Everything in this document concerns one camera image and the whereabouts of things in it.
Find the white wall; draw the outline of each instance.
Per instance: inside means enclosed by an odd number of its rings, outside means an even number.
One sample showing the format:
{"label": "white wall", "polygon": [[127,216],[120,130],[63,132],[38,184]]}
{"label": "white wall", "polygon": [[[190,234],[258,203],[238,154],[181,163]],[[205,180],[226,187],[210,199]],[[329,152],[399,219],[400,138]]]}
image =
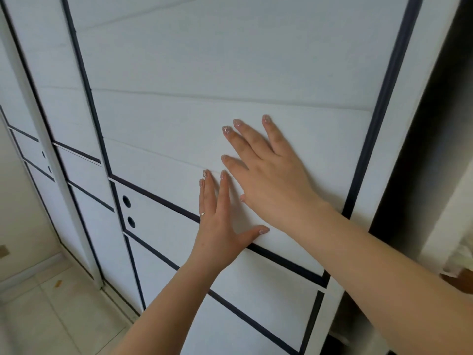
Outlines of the white wall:
{"label": "white wall", "polygon": [[59,253],[54,229],[3,122],[0,125],[0,282]]}

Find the right hand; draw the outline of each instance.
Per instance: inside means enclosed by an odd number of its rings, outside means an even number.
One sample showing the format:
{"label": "right hand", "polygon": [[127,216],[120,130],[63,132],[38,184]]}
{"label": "right hand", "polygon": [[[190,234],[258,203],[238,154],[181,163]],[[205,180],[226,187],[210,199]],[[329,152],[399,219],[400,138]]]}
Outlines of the right hand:
{"label": "right hand", "polygon": [[290,233],[291,224],[314,207],[327,206],[312,189],[304,166],[268,115],[262,119],[271,147],[242,120],[223,133],[245,163],[223,155],[222,162],[245,192],[240,200],[272,226]]}

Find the floor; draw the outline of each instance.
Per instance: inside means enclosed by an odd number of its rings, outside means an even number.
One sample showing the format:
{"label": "floor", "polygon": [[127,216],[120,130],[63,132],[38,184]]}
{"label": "floor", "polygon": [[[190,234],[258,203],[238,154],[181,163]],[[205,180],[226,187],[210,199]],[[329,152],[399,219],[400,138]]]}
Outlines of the floor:
{"label": "floor", "polygon": [[0,293],[2,355],[106,355],[128,327],[68,260]]}

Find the hand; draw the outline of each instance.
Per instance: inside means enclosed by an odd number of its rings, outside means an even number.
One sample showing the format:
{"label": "hand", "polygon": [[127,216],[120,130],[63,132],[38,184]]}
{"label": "hand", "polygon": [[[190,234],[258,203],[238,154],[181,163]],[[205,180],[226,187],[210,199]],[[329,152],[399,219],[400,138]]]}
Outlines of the hand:
{"label": "hand", "polygon": [[328,206],[312,189],[302,162],[268,115],[263,127],[266,140],[242,120],[233,120],[239,135],[229,126],[223,133],[245,163],[227,156],[222,161],[245,192],[240,200],[272,226],[290,233],[290,225],[314,207]]}
{"label": "hand", "polygon": [[269,228],[259,225],[236,234],[230,221],[228,174],[221,173],[218,200],[212,174],[204,170],[203,175],[204,179],[199,181],[201,222],[189,260],[217,276],[260,234],[269,232]]}

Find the fingernail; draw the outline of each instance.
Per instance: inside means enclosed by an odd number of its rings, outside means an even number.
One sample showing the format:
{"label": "fingernail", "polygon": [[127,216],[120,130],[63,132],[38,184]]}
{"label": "fingernail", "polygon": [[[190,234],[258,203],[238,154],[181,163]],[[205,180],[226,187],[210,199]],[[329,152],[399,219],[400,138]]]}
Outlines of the fingernail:
{"label": "fingernail", "polygon": [[266,124],[270,124],[272,122],[272,119],[271,119],[271,117],[269,117],[268,114],[265,114],[263,116],[263,122],[266,123]]}
{"label": "fingernail", "polygon": [[223,134],[229,135],[230,132],[232,131],[232,128],[230,126],[223,126],[222,131],[223,131]]}
{"label": "fingernail", "polygon": [[237,128],[240,127],[242,124],[243,124],[242,120],[239,120],[239,119],[234,119],[233,120],[233,125]]}
{"label": "fingernail", "polygon": [[264,227],[263,229],[260,229],[260,235],[266,234],[267,232],[269,232],[269,228],[268,228],[268,227]]}

